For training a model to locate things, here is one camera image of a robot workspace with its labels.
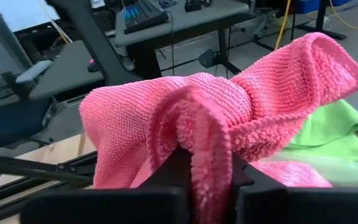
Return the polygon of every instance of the green fabric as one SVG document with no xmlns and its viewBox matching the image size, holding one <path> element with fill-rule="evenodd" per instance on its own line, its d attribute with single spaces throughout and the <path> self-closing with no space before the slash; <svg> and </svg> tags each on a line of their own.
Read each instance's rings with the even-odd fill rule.
<svg viewBox="0 0 358 224">
<path fill-rule="evenodd" d="M 319 107 L 284 149 L 301 156 L 358 162 L 358 111 L 344 100 Z"/>
</svg>

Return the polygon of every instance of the pink fabric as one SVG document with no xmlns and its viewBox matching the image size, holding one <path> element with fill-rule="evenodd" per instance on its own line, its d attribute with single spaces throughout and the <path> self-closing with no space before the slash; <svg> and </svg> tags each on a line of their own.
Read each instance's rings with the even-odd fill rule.
<svg viewBox="0 0 358 224">
<path fill-rule="evenodd" d="M 308 34 L 227 80 L 207 73 L 107 86 L 82 102 L 98 150 L 97 189 L 137 187 L 178 144 L 193 153 L 196 223 L 221 223 L 231 154 L 252 162 L 286 146 L 319 105 L 358 90 L 358 64 Z"/>
<path fill-rule="evenodd" d="M 252 162 L 251 165 L 287 187 L 333 187 L 312 166 L 302 162 Z"/>
</svg>

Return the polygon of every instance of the keyboard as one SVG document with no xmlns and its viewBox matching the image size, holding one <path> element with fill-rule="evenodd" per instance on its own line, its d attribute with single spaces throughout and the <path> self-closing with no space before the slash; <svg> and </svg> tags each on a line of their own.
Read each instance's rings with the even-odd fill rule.
<svg viewBox="0 0 358 224">
<path fill-rule="evenodd" d="M 125 34 L 144 30 L 164 23 L 168 20 L 167 12 L 157 8 L 148 0 L 138 0 L 124 10 Z"/>
</svg>

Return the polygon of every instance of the wooden surface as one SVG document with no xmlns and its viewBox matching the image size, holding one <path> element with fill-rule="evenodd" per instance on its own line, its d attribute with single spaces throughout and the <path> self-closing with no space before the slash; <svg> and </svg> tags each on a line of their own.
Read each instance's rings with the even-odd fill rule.
<svg viewBox="0 0 358 224">
<path fill-rule="evenodd" d="M 58 164 L 85 155 L 87 153 L 93 152 L 94 150 L 95 148 L 92 145 L 92 142 L 88 139 L 88 137 L 86 137 L 85 134 L 79 134 L 71 138 L 62 140 L 60 142 L 51 144 L 49 146 L 45 146 L 40 149 L 34 150 L 32 152 L 28 152 L 26 154 L 18 156 L 17 158 L 25 159 L 29 161 L 45 162 L 49 164 Z M 1 175 L 0 186 L 20 178 L 21 177 L 13 176 L 13 175 Z M 7 203 L 11 200 L 15 200 L 17 198 L 21 198 L 28 194 L 34 193 L 38 190 L 49 187 L 56 183 L 57 183 L 56 181 L 51 181 L 46 184 L 35 187 L 33 189 L 26 190 L 25 192 L 21 192 L 20 194 L 16 194 L 9 198 L 5 198 L 4 200 L 0 201 L 0 205 Z M 19 215 L 14 215 L 12 217 L 0 221 L 0 224 L 19 224 L 19 223 L 20 223 Z"/>
</svg>

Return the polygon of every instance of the floor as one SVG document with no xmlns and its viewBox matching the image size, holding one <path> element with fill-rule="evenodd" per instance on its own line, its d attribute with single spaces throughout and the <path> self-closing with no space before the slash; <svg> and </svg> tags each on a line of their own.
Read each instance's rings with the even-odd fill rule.
<svg viewBox="0 0 358 224">
<path fill-rule="evenodd" d="M 353 26 L 358 27 L 358 0 L 353 0 L 348 4 L 349 9 L 340 11 L 339 15 L 343 20 L 352 24 Z M 358 30 L 351 29 L 348 26 L 345 26 L 335 15 L 327 16 L 327 23 L 324 27 L 335 32 L 346 34 L 348 38 L 346 40 L 340 41 L 340 44 L 350 53 L 350 55 L 358 62 Z M 232 28 L 231 35 L 231 46 L 238 46 L 233 48 L 229 54 L 229 60 L 238 68 L 245 69 L 248 66 L 252 65 L 256 60 L 267 55 L 269 50 L 259 47 L 258 45 L 250 42 L 253 36 L 253 30 L 256 28 L 260 19 L 254 21 L 247 21 L 242 24 L 237 24 Z M 298 15 L 296 17 L 296 24 L 302 22 L 310 21 L 305 15 Z M 245 27 L 245 32 L 240 32 L 240 27 Z M 266 37 L 262 38 L 261 41 L 274 46 L 275 41 L 278 37 L 278 27 L 269 26 L 265 31 Z M 302 30 L 295 30 L 295 37 L 301 37 L 305 35 L 306 32 Z M 290 32 L 287 32 L 283 38 L 283 44 L 290 42 Z M 175 65 L 181 64 L 188 61 L 189 59 L 194 59 L 200 56 L 207 49 L 218 49 L 218 38 L 217 33 L 213 32 L 207 34 L 203 37 L 188 40 L 183 43 L 179 43 L 174 47 L 174 59 Z M 173 74 L 172 69 L 166 70 L 172 66 L 171 61 L 171 49 L 167 47 L 161 49 L 164 56 L 161 53 L 158 53 L 158 61 L 160 67 L 163 71 L 164 76 L 169 76 Z M 208 72 L 215 74 L 216 76 L 226 77 L 226 69 L 218 65 L 217 67 L 204 68 L 200 65 L 198 61 L 192 61 L 190 63 L 181 65 L 174 69 L 174 75 L 178 76 L 187 76 L 196 72 Z M 231 78 L 232 74 L 228 72 L 228 78 Z M 358 93 L 351 95 L 347 98 L 347 101 L 358 109 Z M 56 141 L 68 138 L 70 136 L 76 135 L 83 132 L 80 116 L 78 114 L 78 104 L 69 106 L 65 111 L 62 111 L 52 122 L 50 128 L 45 133 L 46 138 L 54 138 Z M 37 146 L 34 144 L 25 144 L 20 146 L 14 151 L 8 149 L 0 149 L 0 155 L 2 156 L 18 156 L 20 154 L 29 152 L 36 149 Z"/>
</svg>

